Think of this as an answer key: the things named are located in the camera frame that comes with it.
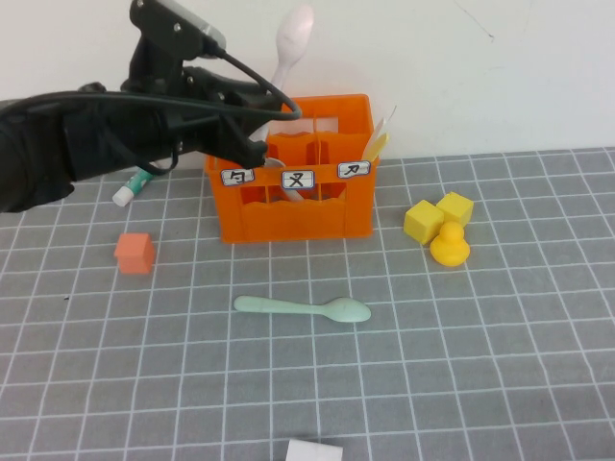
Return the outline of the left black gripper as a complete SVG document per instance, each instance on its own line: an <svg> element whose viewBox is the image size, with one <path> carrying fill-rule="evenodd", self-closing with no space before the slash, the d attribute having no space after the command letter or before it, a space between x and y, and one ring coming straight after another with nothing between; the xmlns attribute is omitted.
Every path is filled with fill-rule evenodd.
<svg viewBox="0 0 615 461"><path fill-rule="evenodd" d="M240 91L240 81L202 67L133 66L122 84L144 100L127 106L124 154L219 154L240 167L261 167L266 144L252 141L239 114L279 113L285 94Z"/></svg>

